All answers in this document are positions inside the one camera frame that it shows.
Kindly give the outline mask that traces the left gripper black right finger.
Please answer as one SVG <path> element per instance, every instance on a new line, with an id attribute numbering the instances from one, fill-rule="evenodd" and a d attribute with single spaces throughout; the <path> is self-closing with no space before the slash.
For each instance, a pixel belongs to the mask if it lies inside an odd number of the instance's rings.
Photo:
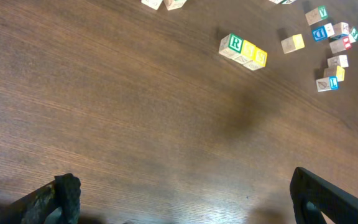
<path id="1" fill-rule="evenodd" d="M 303 167 L 290 182 L 290 195 L 297 224 L 358 223 L 358 198 Z"/>

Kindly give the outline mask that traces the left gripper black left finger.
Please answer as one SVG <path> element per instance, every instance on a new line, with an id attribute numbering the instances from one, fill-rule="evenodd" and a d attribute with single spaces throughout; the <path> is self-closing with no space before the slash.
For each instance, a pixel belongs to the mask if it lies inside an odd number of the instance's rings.
<path id="1" fill-rule="evenodd" d="M 81 182 L 71 173 L 0 209 L 0 223 L 76 224 L 80 217 Z"/>

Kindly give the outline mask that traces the yellow S block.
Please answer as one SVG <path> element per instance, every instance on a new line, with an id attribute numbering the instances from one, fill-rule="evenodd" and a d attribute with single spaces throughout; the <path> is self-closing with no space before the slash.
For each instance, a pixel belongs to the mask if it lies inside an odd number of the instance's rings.
<path id="1" fill-rule="evenodd" d="M 255 48 L 256 46 L 253 43 L 243 40 L 240 54 L 233 56 L 231 59 L 241 65 L 251 62 L 254 59 Z"/>
<path id="2" fill-rule="evenodd" d="M 254 53 L 252 54 L 252 59 L 249 62 L 243 64 L 243 66 L 252 71 L 264 68 L 267 63 L 267 57 L 268 57 L 267 52 L 256 47 Z"/>

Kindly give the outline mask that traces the green R block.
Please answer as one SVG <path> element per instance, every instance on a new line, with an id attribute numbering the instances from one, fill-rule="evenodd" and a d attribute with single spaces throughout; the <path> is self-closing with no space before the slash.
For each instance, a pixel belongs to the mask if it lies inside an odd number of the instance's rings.
<path id="1" fill-rule="evenodd" d="M 243 40 L 236 34 L 229 34 L 224 37 L 219 45 L 219 54 L 233 58 L 241 54 Z"/>

